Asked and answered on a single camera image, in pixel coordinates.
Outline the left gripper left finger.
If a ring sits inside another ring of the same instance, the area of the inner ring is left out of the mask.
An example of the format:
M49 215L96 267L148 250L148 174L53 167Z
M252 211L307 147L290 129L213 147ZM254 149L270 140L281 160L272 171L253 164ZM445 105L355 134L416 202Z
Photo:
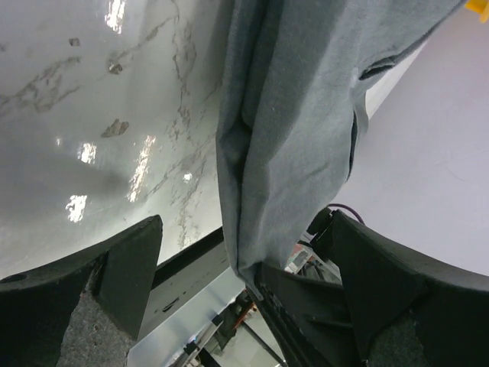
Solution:
M3 366L125 366L147 306L163 223L1 281Z

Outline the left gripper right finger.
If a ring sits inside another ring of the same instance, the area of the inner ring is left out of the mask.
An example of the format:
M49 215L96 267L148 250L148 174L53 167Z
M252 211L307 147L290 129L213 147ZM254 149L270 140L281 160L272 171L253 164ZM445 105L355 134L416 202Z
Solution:
M430 366L488 364L486 275L431 258L338 212L332 241L361 358L408 314Z

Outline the grey long sleeve shirt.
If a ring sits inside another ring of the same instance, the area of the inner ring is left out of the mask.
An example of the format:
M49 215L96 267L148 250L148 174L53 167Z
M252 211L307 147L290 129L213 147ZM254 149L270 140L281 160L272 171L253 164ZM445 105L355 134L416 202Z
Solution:
M233 271L283 268L347 181L366 92L461 1L236 1L216 134Z

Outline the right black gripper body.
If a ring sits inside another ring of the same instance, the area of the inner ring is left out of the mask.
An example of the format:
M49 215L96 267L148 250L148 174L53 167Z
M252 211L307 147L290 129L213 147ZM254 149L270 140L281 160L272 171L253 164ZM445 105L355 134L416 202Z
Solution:
M360 366L343 287L260 265L251 295L288 366Z

